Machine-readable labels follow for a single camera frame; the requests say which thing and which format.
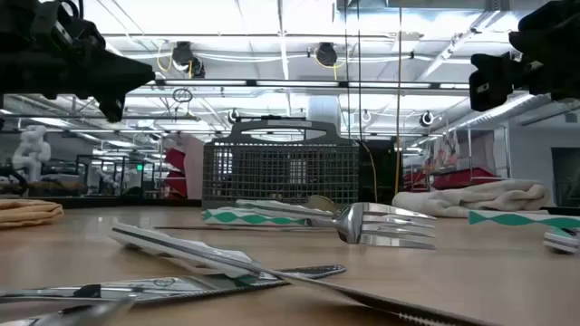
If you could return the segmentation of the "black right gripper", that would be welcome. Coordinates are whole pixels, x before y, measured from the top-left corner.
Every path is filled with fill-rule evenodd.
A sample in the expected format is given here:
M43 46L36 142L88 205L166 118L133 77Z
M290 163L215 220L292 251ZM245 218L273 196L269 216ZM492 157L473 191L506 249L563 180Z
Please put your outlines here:
M522 53L515 87L530 94L549 94L554 101L580 100L580 28L554 27L520 31L509 35ZM514 63L511 52L500 55L476 53L470 62L476 70L469 76L469 101L474 111L502 105L513 93Z

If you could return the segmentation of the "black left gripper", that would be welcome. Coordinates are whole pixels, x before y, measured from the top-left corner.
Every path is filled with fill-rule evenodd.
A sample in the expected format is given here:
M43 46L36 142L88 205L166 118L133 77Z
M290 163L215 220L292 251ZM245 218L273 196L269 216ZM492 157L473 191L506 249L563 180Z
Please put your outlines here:
M96 83L91 81L96 72ZM40 49L0 48L0 94L71 93L94 97L108 122L120 122L125 95L155 79L151 65L85 44L53 56Z

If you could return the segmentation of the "utensil with green diamond handle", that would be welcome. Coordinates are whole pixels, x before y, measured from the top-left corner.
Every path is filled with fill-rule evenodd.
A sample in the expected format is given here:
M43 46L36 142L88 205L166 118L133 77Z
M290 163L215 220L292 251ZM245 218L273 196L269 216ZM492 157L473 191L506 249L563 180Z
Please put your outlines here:
M558 216L536 213L470 210L468 221L471 225L494 222L500 225L521 226L541 224L554 228L580 228L580 217Z

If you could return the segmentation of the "table knife white handle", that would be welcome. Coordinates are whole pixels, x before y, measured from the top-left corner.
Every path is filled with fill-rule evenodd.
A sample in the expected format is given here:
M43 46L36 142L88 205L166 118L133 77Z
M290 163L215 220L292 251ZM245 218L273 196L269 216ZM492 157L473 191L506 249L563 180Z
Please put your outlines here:
M267 273L288 283L328 292L342 299L360 303L374 310L386 312L402 321L420 326L496 326L492 323L451 312L397 301L341 285L307 278L297 273L268 269L239 251L223 250L211 247L203 242L180 239L135 225L126 225L114 221L111 224L110 235L116 240L141 249L215 267L229 276L238 277L250 273Z

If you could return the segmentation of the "spoon with pale grey handle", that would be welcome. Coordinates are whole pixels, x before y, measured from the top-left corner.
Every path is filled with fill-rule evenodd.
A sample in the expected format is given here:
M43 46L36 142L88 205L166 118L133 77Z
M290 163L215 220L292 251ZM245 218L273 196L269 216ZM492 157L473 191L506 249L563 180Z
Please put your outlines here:
M303 204L292 205L276 200L247 200L238 199L236 205L244 208L258 208L263 210L281 211L300 215L334 216L340 206L331 199L320 195L311 195Z

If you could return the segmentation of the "fork with green diamond handle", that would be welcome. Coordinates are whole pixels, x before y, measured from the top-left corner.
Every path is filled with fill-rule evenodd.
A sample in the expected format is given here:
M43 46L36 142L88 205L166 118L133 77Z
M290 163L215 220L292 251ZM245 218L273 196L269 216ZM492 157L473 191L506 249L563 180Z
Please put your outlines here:
M203 221L209 225L282 226L328 228L349 245L372 245L414 249L435 248L432 216L407 209L358 202L334 216L313 216L240 206L209 208Z

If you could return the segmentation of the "table knife teal handle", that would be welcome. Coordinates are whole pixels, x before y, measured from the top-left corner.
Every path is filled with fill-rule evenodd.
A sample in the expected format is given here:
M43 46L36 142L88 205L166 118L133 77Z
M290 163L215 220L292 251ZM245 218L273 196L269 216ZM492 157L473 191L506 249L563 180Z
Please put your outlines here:
M237 278L224 273L191 274L0 292L0 304L59 303L80 306L116 302L125 298L139 304L148 304L252 292L285 284L285 281L269 273Z

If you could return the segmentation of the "metal shelf rack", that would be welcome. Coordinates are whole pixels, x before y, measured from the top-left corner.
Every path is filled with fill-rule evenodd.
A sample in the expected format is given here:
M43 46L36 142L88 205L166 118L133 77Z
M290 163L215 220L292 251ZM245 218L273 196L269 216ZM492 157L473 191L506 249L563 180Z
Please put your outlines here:
M459 156L454 169L485 168L500 177L511 177L508 146L508 129L456 129L459 142ZM403 176L410 170L425 168L425 148L437 138L423 139L405 149L403 155Z

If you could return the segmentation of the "colourful hanging sheets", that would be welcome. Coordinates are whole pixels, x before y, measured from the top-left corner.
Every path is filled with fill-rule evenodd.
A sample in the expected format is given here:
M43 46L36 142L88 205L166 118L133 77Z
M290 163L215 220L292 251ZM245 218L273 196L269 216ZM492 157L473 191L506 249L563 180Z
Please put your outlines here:
M423 166L429 170L454 168L459 156L459 142L456 131L444 134L430 142L425 148Z

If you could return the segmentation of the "red storage bins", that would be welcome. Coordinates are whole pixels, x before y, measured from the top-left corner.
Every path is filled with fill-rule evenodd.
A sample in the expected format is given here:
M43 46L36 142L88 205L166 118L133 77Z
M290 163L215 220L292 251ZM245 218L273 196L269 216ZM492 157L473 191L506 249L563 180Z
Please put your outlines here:
M164 183L169 187L170 193L174 197L187 198L187 181L185 175L185 154L177 149L168 149L166 152L166 162L171 165Z
M485 168L427 170L416 168L403 176L402 189L408 192L427 192L464 188L499 181L500 177Z

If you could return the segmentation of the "pink board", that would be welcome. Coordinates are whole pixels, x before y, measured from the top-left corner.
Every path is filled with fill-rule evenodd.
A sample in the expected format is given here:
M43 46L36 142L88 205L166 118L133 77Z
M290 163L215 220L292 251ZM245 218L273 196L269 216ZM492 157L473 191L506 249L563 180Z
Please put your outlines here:
M177 149L185 154L185 175L187 181L187 199L201 199L203 191L204 142L191 134L176 132L170 133L163 140L163 148Z

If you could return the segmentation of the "crumpled beige towel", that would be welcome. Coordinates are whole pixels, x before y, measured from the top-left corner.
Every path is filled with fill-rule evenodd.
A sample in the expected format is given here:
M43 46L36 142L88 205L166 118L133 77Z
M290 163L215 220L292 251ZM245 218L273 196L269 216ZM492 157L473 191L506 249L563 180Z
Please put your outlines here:
M536 181L510 179L432 192L400 192L391 204L428 216L468 218L470 210L537 211L551 192Z

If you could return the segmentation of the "dark door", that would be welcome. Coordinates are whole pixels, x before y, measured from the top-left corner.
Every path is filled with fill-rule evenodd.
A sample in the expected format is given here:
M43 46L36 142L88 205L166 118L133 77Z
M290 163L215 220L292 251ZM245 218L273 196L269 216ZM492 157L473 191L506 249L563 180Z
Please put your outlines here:
M580 148L552 148L552 160L555 203L580 207Z

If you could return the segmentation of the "black cabinet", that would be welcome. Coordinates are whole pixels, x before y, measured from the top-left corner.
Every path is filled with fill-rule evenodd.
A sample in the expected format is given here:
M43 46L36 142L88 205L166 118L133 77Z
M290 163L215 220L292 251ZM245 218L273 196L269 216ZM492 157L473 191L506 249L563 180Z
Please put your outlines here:
M394 139L364 140L359 151L358 201L389 205L395 197Z

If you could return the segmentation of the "folded orange cloth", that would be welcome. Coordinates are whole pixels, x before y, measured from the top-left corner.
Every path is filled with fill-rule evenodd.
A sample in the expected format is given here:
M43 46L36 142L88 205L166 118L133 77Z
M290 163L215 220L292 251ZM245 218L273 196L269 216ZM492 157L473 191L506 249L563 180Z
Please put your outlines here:
M0 199L0 229L52 224L63 215L63 206L54 202Z

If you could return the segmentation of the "white column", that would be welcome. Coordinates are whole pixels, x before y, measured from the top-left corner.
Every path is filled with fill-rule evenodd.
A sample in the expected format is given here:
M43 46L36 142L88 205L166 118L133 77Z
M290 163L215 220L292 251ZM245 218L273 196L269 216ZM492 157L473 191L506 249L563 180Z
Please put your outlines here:
M336 96L317 95L308 99L306 119L332 123L335 131L341 131L341 107Z

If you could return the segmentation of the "grey mesh cutlery basket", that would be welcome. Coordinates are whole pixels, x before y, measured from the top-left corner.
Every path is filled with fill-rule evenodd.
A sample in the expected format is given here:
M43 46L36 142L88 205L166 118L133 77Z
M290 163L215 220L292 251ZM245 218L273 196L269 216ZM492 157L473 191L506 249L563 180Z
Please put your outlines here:
M310 120L237 122L204 146L201 207L238 199L303 204L314 195L344 206L358 200L360 146L332 123Z

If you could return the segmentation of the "overhead light bar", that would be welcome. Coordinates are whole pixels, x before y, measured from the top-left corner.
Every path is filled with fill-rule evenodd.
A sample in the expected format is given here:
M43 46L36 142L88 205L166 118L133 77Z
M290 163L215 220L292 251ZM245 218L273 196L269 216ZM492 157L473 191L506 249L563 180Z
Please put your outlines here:
M275 87L275 88L368 88L368 89L443 89L468 90L467 83L447 82L395 82L395 81L294 81L294 80L155 80L147 86L199 86L199 87Z

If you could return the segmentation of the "silver ventilation duct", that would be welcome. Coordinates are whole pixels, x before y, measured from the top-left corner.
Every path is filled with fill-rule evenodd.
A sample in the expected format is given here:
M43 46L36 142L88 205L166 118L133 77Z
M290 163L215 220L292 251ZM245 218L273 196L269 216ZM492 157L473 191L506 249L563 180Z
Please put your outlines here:
M455 122L451 123L445 129L441 129L440 131L443 133L450 133L456 129L462 129L466 127L470 127L473 125L477 125L479 123L484 123L487 121L492 121L495 118L501 118L508 113L518 112L519 110L527 111L527 110L534 110L536 108L540 108L542 106L551 103L552 99L549 95L531 95L525 94L518 96L516 98L512 98L508 100L506 103L501 104L491 110L487 110L484 112L472 112L468 114L466 117L456 120Z

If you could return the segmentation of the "black metal frame station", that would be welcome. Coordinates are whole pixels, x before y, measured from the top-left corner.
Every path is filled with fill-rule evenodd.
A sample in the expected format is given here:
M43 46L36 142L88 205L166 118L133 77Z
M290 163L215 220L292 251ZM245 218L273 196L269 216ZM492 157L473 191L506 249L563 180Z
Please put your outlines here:
M156 189L156 165L151 158L137 151L78 155L76 171L80 174L89 197L145 197ZM138 171L137 165L143 165Z

